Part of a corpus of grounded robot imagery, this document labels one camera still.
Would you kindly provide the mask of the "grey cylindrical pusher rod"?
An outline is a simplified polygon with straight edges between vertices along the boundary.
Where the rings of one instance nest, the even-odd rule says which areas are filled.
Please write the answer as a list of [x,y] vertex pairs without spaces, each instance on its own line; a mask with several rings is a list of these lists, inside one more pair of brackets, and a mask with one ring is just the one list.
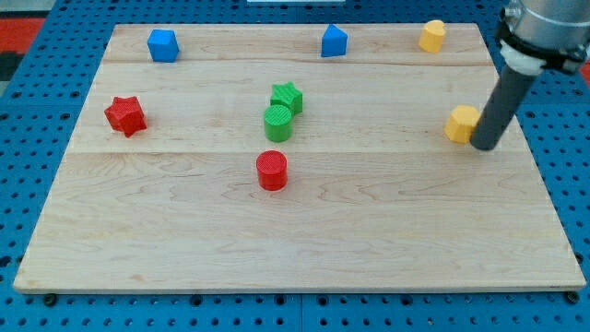
[[524,75],[504,66],[471,135],[470,144],[474,148],[483,151],[496,148],[536,79],[537,75]]

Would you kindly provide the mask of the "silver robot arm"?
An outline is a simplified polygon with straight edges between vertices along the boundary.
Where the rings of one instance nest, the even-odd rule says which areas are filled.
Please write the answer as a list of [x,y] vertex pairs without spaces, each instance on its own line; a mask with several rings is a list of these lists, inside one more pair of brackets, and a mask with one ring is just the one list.
[[589,0],[511,0],[495,41],[504,67],[470,138],[483,151],[498,145],[538,76],[573,75],[589,59]]

